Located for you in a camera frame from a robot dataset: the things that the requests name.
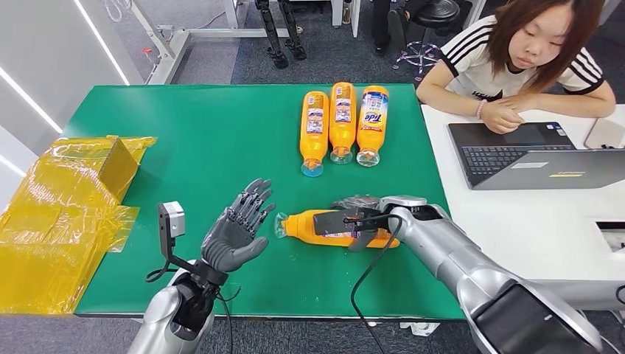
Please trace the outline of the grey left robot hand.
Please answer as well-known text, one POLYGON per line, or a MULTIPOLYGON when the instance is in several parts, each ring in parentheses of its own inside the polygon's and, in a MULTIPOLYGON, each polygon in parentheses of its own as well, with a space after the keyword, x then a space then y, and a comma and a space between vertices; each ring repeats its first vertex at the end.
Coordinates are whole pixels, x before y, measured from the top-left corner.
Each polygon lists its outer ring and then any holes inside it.
POLYGON ((227 206, 206 234, 201 260, 216 271, 230 273, 258 257, 269 240, 257 236, 266 217, 275 209, 265 205, 272 194, 271 180, 258 178, 227 206))

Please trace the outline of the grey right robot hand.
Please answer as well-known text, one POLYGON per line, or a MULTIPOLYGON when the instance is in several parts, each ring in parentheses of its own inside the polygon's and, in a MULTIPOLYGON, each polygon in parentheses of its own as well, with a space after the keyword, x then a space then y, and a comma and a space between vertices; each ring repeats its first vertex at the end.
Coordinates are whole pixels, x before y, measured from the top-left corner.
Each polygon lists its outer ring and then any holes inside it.
MULTIPOLYGON (((340 199, 331 204, 330 209, 357 209, 357 219, 372 218, 379 216, 382 212, 379 210, 380 199, 370 195, 356 195, 348 198, 340 199)), ((365 248, 382 249, 390 239, 387 229, 365 229, 352 233, 353 241, 348 245, 348 250, 359 252, 365 248)))

